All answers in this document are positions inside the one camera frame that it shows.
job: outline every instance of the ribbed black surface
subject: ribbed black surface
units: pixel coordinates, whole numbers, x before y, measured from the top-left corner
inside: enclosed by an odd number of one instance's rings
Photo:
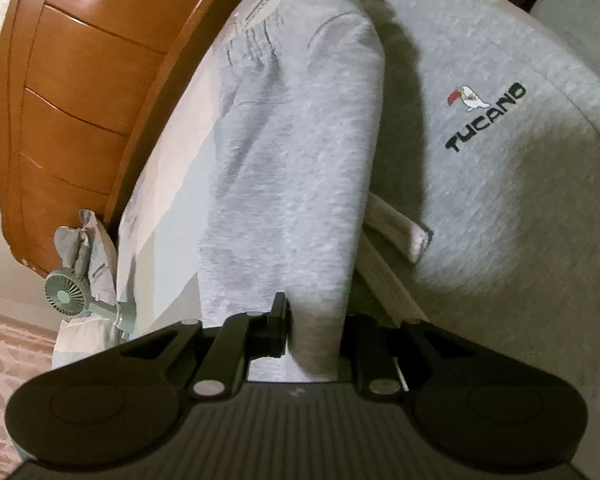
[[[135,463],[91,473],[56,472],[27,463],[12,478],[510,480],[512,476],[453,462],[423,441],[399,406],[364,400],[349,383],[247,383],[231,400],[197,405],[167,444]],[[514,478],[582,477],[565,465]]]

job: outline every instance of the silver screw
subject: silver screw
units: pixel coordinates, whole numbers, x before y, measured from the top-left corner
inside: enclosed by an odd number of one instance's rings
[[[224,392],[224,384],[214,379],[205,379],[194,384],[193,391],[201,397],[215,397]]]
[[[393,395],[400,391],[400,383],[393,379],[374,379],[369,383],[369,390],[376,395]]]

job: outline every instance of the small portable fan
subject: small portable fan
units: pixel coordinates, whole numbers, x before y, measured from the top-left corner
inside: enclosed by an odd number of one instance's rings
[[[131,334],[136,327],[136,306],[131,302],[117,305],[96,300],[91,296],[89,283],[71,269],[52,270],[45,280],[45,296],[49,304],[65,316],[80,316],[85,311],[114,320],[117,328]]]

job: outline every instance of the red beak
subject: red beak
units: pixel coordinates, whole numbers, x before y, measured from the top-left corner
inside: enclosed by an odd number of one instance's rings
[[[446,102],[449,106],[451,106],[456,99],[459,99],[461,97],[462,97],[462,94],[460,93],[460,91],[454,90],[453,92],[451,92],[449,97],[446,98]]]

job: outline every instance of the fan grille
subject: fan grille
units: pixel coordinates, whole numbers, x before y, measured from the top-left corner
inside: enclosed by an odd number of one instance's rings
[[[46,279],[45,296],[54,309],[66,316],[77,316],[86,307],[84,291],[75,279],[64,274],[53,274]]]

